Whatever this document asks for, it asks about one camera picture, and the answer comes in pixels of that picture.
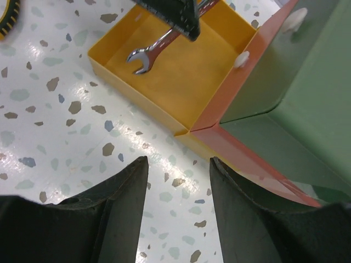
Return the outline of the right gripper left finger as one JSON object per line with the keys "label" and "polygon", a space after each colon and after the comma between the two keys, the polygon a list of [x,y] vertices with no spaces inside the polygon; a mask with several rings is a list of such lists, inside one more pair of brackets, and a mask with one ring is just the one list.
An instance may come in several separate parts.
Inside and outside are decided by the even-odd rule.
{"label": "right gripper left finger", "polygon": [[1,262],[135,262],[149,164],[63,200],[39,204],[1,197]]}

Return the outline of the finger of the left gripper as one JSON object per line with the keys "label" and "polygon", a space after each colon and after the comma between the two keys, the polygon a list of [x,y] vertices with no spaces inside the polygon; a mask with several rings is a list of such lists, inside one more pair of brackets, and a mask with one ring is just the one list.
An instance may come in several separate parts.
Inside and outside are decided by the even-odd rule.
{"label": "finger of the left gripper", "polygon": [[190,41],[200,35],[200,11],[196,0],[134,0]]}

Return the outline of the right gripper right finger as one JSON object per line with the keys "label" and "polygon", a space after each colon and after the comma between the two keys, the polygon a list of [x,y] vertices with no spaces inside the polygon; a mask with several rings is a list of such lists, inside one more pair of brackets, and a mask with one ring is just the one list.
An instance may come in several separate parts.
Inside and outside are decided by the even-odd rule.
{"label": "right gripper right finger", "polygon": [[350,262],[350,204],[310,207],[210,160],[224,262]]}

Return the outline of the silver wrench front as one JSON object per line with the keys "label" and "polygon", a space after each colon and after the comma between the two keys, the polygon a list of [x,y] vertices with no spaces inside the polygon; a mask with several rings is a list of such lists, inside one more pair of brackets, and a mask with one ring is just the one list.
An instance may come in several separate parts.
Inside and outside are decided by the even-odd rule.
{"label": "silver wrench front", "polygon": [[[199,11],[200,17],[205,15],[209,10],[211,10],[218,2],[217,1],[200,1]],[[171,28],[161,36],[152,45],[133,50],[127,57],[126,61],[131,62],[135,60],[140,60],[142,62],[142,67],[134,71],[135,75],[142,75],[149,72],[157,57],[166,49],[175,39],[182,35],[179,31]]]}

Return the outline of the yellow drawer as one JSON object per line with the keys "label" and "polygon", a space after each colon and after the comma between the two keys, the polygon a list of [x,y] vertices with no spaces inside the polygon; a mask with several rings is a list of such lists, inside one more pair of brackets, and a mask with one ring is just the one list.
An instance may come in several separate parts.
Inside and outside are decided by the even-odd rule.
{"label": "yellow drawer", "polygon": [[135,5],[88,51],[94,73],[169,129],[200,157],[216,153],[190,132],[248,45],[256,30],[225,1],[200,19],[196,41],[178,37],[157,58],[151,71],[135,75],[139,61],[131,51],[147,47],[169,27]]}

